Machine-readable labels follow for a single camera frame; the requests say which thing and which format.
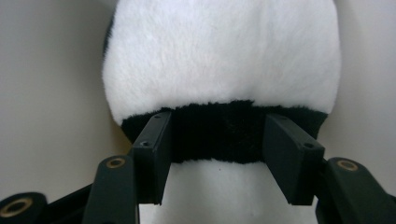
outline white fur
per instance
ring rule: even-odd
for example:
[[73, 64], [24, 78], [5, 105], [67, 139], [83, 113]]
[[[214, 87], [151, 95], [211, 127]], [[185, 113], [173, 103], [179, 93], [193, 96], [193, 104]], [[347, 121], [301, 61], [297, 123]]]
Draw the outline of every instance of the white fur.
[[339, 70], [332, 0], [120, 0], [103, 79], [121, 124], [232, 100], [330, 113]]
[[310, 224], [314, 206], [291, 206], [264, 163], [172, 164], [163, 205], [140, 205], [141, 223]]

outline white wall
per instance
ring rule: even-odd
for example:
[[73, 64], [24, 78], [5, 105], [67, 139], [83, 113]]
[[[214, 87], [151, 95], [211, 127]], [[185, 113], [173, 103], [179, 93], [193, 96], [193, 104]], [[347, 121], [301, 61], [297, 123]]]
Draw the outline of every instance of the white wall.
[[335, 3], [342, 77], [335, 109], [319, 140], [327, 157], [362, 163], [396, 195], [396, 1]]
[[[366, 165], [396, 195], [396, 2], [335, 0], [343, 70], [319, 140]], [[0, 200], [50, 201], [93, 180], [129, 147], [111, 121], [101, 48], [112, 1], [0, 1]]]
[[0, 200], [53, 201], [129, 148], [101, 80], [111, 13], [106, 1], [0, 1]]

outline black plush neck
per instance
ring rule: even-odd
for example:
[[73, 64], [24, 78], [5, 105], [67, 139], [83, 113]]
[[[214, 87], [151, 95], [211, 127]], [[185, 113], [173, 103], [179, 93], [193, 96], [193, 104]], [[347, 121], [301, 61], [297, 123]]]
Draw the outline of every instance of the black plush neck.
[[264, 161], [262, 137], [265, 115], [277, 113], [297, 123], [314, 138], [327, 114], [304, 107], [253, 106], [250, 101], [229, 104], [188, 105], [163, 108], [125, 119], [122, 130], [133, 142], [149, 118], [172, 111], [173, 162], [188, 160]]

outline brass insert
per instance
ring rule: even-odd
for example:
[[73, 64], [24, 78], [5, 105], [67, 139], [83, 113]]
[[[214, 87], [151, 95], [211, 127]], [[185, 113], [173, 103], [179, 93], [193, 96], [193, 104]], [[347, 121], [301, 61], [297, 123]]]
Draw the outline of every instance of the brass insert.
[[357, 171], [359, 169], [358, 165], [352, 161], [338, 161], [337, 165], [348, 171]]
[[119, 168], [125, 163], [125, 159], [123, 158], [115, 158], [106, 163], [106, 166], [111, 169]]
[[0, 217], [15, 217], [28, 209], [32, 204], [33, 200], [29, 197], [15, 200], [0, 210]]

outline plush toy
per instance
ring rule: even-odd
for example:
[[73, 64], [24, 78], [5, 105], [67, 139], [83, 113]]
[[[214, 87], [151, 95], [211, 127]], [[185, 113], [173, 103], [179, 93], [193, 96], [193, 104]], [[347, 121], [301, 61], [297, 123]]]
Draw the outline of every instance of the plush toy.
[[277, 113], [317, 137], [339, 71], [332, 0], [120, 0], [103, 69], [113, 118], [133, 142], [173, 112], [176, 163], [142, 223], [312, 220], [276, 188], [263, 127]]

